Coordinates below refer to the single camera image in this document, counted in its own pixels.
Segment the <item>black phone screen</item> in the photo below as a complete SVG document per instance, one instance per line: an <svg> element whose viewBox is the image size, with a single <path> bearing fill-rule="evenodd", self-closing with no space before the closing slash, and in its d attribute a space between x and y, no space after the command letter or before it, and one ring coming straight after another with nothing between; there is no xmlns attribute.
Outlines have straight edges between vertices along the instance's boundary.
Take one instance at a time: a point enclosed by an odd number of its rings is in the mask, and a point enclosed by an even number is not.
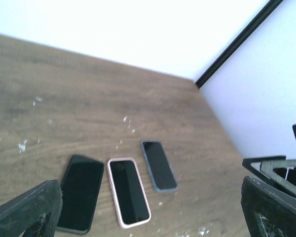
<svg viewBox="0 0 296 237"><path fill-rule="evenodd" d="M177 182L161 143L142 141L142 148L155 189L157 191L175 190Z"/></svg>
<svg viewBox="0 0 296 237"><path fill-rule="evenodd" d="M72 156L65 172L61 190L63 208L59 230L84 234L91 228L98 200L104 164L83 156Z"/></svg>
<svg viewBox="0 0 296 237"><path fill-rule="evenodd" d="M135 164L131 160L111 161L110 168L123 222L131 225L149 219Z"/></svg>

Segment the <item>black plastic frame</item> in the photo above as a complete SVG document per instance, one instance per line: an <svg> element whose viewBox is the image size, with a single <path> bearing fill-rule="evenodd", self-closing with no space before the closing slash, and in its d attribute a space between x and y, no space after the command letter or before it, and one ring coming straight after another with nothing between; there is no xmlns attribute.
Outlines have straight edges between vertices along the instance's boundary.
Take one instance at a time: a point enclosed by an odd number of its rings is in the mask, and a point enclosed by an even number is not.
<svg viewBox="0 0 296 237"><path fill-rule="evenodd" d="M262 22L282 3L283 0L270 0L253 18L237 38L225 49L215 62L195 83L201 88L205 82L221 67L221 65L242 45L242 43L262 24Z"/></svg>
<svg viewBox="0 0 296 237"><path fill-rule="evenodd" d="M62 209L57 180L47 180L0 206L0 237L53 237Z"/></svg>
<svg viewBox="0 0 296 237"><path fill-rule="evenodd" d="M242 184L241 206L252 237L264 237L255 213L263 215L287 237L296 237L296 199L250 177Z"/></svg>

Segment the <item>smartphone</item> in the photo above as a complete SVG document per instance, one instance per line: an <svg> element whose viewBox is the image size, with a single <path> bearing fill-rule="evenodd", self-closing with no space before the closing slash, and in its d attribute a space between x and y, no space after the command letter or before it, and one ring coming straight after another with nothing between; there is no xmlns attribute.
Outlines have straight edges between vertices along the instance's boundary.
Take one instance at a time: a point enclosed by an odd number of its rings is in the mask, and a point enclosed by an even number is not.
<svg viewBox="0 0 296 237"><path fill-rule="evenodd" d="M147 223L151 212L135 160L110 159L108 175L120 226L126 229Z"/></svg>
<svg viewBox="0 0 296 237"><path fill-rule="evenodd" d="M61 183L63 208L57 229L89 232L98 200L104 164L80 155L71 157Z"/></svg>
<svg viewBox="0 0 296 237"><path fill-rule="evenodd" d="M176 190L178 184L161 142L143 140L141 148L154 189L158 192Z"/></svg>

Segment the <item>wooden table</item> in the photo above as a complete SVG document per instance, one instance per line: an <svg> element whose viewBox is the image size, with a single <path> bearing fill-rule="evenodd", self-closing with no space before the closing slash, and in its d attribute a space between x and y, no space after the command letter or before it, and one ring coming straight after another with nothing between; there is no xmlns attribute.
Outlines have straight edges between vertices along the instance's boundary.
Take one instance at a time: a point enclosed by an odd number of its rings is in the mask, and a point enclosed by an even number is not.
<svg viewBox="0 0 296 237"><path fill-rule="evenodd" d="M162 141L177 192L152 188L142 139ZM149 223L121 229L105 171L89 237L249 236L248 172L192 81L0 36L0 205L61 180L72 154L133 157L152 211Z"/></svg>

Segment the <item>pink phone case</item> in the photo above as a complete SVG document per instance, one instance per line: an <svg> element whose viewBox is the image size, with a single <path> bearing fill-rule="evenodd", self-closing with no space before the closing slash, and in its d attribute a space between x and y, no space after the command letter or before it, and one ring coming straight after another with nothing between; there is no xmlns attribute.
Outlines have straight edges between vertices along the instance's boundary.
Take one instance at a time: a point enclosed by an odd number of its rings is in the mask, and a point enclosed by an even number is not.
<svg viewBox="0 0 296 237"><path fill-rule="evenodd" d="M113 161L123 161L123 160L130 160L135 165L135 169L136 169L136 172L137 172L137 175L138 175L140 185L142 187L142 192L143 192L145 202L146 202L146 205L147 205L147 209L148 209L148 213L149 213L149 218L147 220L136 222L136 223L131 224L131 225L125 224L123 222L122 214L120 212L119 203L118 203L118 199L117 199L117 194L116 194L116 190L115 190L115 184L114 184L114 180L113 180L113 176L112 176L111 166L110 166L110 163L113 162ZM131 227L134 227L134 226L138 226L138 225L147 223L151 219L151 211L150 211L150 208L149 208L149 204L148 204L148 201L147 201L147 197L146 197L146 193L145 193L145 190L144 190L144 187L143 187L143 183L142 183L142 180L141 180L140 175L139 175L139 171L138 171L138 168L137 168L136 161L133 158L112 158L112 159L109 160L109 162L107 164L107 167L108 167L108 175L109 175L110 185L111 185L111 189L112 189L115 209L116 209L116 213L117 213L117 219L118 219L118 222L119 222L120 226L123 229L127 229L127 228L131 228Z"/></svg>

